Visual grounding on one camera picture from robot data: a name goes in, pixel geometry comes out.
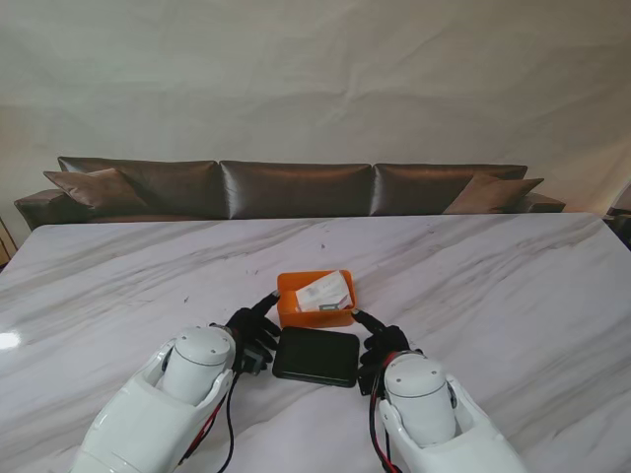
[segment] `orange tray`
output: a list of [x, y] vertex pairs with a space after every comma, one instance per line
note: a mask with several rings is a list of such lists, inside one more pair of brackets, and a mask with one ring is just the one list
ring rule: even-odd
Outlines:
[[342, 273], [348, 285], [348, 292], [351, 296], [351, 305], [349, 307], [341, 310], [318, 310], [314, 312], [300, 312], [298, 308], [296, 291], [334, 271], [337, 270], [283, 273], [278, 276], [277, 284], [280, 292], [280, 301], [276, 307], [278, 308], [281, 327], [324, 328], [342, 327], [353, 323], [351, 309], [355, 308], [357, 300], [355, 299], [353, 277], [350, 271], [345, 269], [341, 269], [339, 272]]

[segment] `black case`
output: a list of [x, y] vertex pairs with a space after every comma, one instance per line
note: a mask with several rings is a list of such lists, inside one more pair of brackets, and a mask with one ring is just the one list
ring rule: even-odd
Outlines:
[[272, 372], [286, 379], [353, 387], [358, 358], [359, 339], [353, 334], [286, 327]]

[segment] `sofa backrest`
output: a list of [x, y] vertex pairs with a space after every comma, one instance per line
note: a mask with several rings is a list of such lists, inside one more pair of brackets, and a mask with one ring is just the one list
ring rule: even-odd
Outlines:
[[61, 170], [93, 172], [114, 168], [157, 213], [227, 218], [222, 174], [214, 161], [161, 163], [103, 158], [57, 159]]
[[375, 165], [371, 215], [439, 215], [476, 172], [521, 179], [527, 166]]
[[476, 172], [521, 179], [513, 165], [299, 165], [58, 159], [62, 170], [124, 173], [157, 213], [208, 219], [436, 215]]
[[222, 161], [230, 219], [360, 217], [371, 201], [370, 165]]

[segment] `brown leather sofa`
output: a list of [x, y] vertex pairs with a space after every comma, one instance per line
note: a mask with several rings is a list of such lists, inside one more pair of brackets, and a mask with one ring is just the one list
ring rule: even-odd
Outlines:
[[[16, 201], [29, 227], [94, 222], [279, 219], [441, 214], [475, 172], [521, 179], [514, 165], [293, 165], [236, 161], [158, 163], [58, 159], [62, 170], [118, 169], [151, 215], [92, 215], [61, 190]], [[531, 192], [514, 213], [561, 212], [563, 202]]]

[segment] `throw pillow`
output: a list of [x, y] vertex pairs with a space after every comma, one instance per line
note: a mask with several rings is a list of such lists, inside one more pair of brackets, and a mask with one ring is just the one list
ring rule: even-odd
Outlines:
[[498, 179], [475, 174], [444, 214], [502, 214], [537, 187], [543, 179]]
[[146, 214], [150, 210], [116, 169], [87, 173], [47, 170], [43, 175], [76, 202], [99, 215]]

